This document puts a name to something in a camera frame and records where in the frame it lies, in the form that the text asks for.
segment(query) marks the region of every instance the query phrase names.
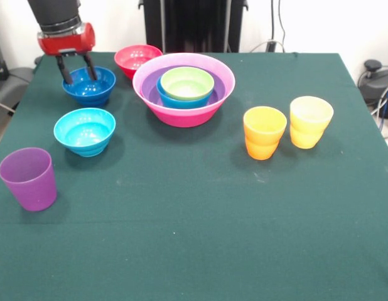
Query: cup rim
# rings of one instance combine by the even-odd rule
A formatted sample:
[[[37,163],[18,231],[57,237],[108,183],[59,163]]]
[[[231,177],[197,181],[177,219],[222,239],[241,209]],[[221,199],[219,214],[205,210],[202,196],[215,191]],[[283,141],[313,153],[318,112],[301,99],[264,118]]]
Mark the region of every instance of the cup rim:
[[[327,105],[327,107],[330,109],[329,116],[327,118],[315,120],[315,119],[307,119],[307,118],[302,117],[300,114],[297,114],[294,106],[296,105],[296,102],[298,102],[299,100],[301,100],[303,98],[312,98],[314,100],[319,101],[320,103],[323,103],[324,105]],[[299,97],[296,97],[295,99],[293,99],[290,103],[290,112],[295,114],[295,116],[297,116],[297,118],[304,120],[306,122],[309,122],[311,124],[319,124],[321,122],[327,122],[327,121],[332,119],[333,114],[334,114],[333,107],[329,102],[327,102],[325,99],[322,99],[322,98],[317,97],[317,96],[312,96],[312,95],[303,95],[303,96],[299,96]]]
[[[109,114],[110,117],[112,118],[114,126],[112,127],[112,129],[111,129],[111,131],[109,132],[109,134],[108,134],[105,138],[103,138],[101,141],[96,142],[96,143],[94,143],[94,144],[90,144],[90,145],[71,145],[71,144],[68,144],[68,143],[66,143],[66,142],[61,141],[61,140],[57,137],[57,135],[56,135],[56,127],[57,127],[57,124],[61,121],[61,119],[63,119],[64,117],[66,117],[67,115],[69,115],[69,114],[71,114],[71,113],[75,113],[75,112],[81,111],[81,110],[103,111],[103,112],[105,112],[106,114]],[[102,108],[78,108],[78,109],[76,109],[76,110],[73,110],[73,111],[70,111],[69,113],[64,114],[63,116],[61,116],[61,117],[56,121],[55,126],[53,127],[53,135],[55,136],[56,140],[59,141],[59,143],[61,143],[61,144],[64,145],[65,147],[72,147],[72,148],[78,148],[78,149],[79,149],[79,148],[92,146],[92,145],[95,145],[95,144],[98,144],[98,143],[101,143],[101,142],[105,141],[106,139],[108,139],[109,137],[111,137],[111,136],[113,135],[115,129],[116,129],[116,119],[114,118],[113,114],[110,113],[109,111],[104,110],[104,109],[102,109]]]
[[[247,114],[249,114],[249,112],[251,110],[254,110],[254,109],[259,109],[259,108],[267,108],[267,109],[272,109],[274,111],[276,111],[277,113],[279,113],[280,115],[283,116],[284,118],[284,126],[279,129],[279,130],[275,130],[273,132],[265,132],[265,131],[262,131],[262,130],[257,130],[255,128],[253,128],[248,122],[245,121],[245,116]],[[254,132],[257,132],[259,134],[266,134],[266,135],[272,135],[272,134],[277,134],[279,132],[281,132],[282,130],[285,130],[286,126],[288,125],[288,119],[286,118],[286,116],[280,111],[278,110],[277,108],[274,108],[274,107],[270,107],[270,106],[267,106],[267,105],[259,105],[257,107],[252,107],[252,108],[249,108],[247,111],[245,111],[244,115],[243,115],[243,123],[245,124],[245,126],[247,126],[249,129],[251,129],[252,131]]]
[[[2,168],[2,165],[4,163],[4,161],[8,160],[10,156],[18,153],[18,152],[23,152],[23,151],[26,151],[28,149],[34,149],[34,150],[38,150],[38,151],[42,151],[46,156],[49,157],[49,164],[48,164],[48,167],[37,177],[34,177],[33,179],[30,179],[30,180],[27,180],[27,181],[23,181],[23,182],[14,182],[14,181],[8,181],[7,179],[5,179],[3,177],[3,175],[1,174],[1,168]],[[37,179],[39,179],[40,177],[42,177],[44,174],[46,174],[46,172],[50,169],[52,165],[52,160],[51,160],[51,155],[49,154],[49,152],[46,150],[46,149],[42,149],[40,147],[24,147],[22,149],[17,149],[15,150],[14,152],[11,152],[10,154],[8,154],[1,162],[0,162],[0,178],[6,182],[6,183],[10,183],[10,184],[26,184],[26,183],[29,183],[29,182],[32,182],[32,181],[35,181]]]

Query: pink bowl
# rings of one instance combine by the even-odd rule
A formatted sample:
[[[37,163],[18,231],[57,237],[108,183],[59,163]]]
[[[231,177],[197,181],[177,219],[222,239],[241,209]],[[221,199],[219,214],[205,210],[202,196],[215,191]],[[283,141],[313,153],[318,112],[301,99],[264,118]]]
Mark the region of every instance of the pink bowl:
[[[150,102],[142,95],[141,86],[150,74],[160,68],[178,65],[194,66],[214,73],[224,83],[225,95],[210,105],[191,109],[166,108]],[[198,53],[172,53],[159,56],[143,64],[132,79],[132,85],[137,95],[141,97],[160,121],[174,127],[195,127],[212,118],[226,98],[232,93],[235,86],[235,78],[228,66],[210,56]]]
[[[137,69],[145,62],[161,56],[162,51],[151,45],[132,45],[114,55],[114,61],[124,74],[132,79]]]

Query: purple bowl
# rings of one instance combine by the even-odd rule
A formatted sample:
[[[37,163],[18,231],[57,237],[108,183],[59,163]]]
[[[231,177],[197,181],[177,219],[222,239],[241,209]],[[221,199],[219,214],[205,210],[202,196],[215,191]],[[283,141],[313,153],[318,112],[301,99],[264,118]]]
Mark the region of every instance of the purple bowl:
[[[166,71],[176,68],[176,67],[181,67],[181,65],[176,65],[176,66],[169,66],[166,68],[161,68],[158,69],[154,72],[152,72],[150,75],[147,76],[147,78],[143,81],[143,85],[141,86],[141,95],[148,99],[150,102],[156,104],[156,105],[162,105],[162,100],[161,96],[159,95],[158,90],[156,89],[156,84],[158,82],[159,77],[161,77]],[[214,73],[204,69],[206,72],[211,74],[213,77],[213,80],[215,82],[213,86],[213,92],[207,102],[207,105],[211,105],[220,99],[222,99],[225,96],[225,85],[223,81]]]

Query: yellow cup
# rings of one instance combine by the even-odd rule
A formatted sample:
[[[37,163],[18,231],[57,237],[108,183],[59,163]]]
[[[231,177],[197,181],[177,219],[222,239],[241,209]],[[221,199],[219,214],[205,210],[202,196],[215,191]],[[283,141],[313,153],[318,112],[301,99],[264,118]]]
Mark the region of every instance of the yellow cup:
[[[295,98],[290,103],[290,138],[300,149],[311,149],[321,139],[333,116],[332,106],[314,96]]]
[[[271,107],[254,107],[243,116],[245,146],[256,160],[269,159],[278,147],[288,121]]]

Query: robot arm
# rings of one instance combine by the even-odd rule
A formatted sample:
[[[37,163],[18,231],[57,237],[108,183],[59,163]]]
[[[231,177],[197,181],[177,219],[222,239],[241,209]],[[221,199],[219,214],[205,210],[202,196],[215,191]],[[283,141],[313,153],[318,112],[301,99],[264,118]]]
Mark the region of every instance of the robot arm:
[[[64,65],[63,57],[83,56],[90,78],[97,79],[94,64],[88,54],[95,45],[95,33],[90,23],[81,22],[79,0],[28,0],[42,32],[38,42],[43,52],[55,56],[57,65],[67,83],[73,80]]]

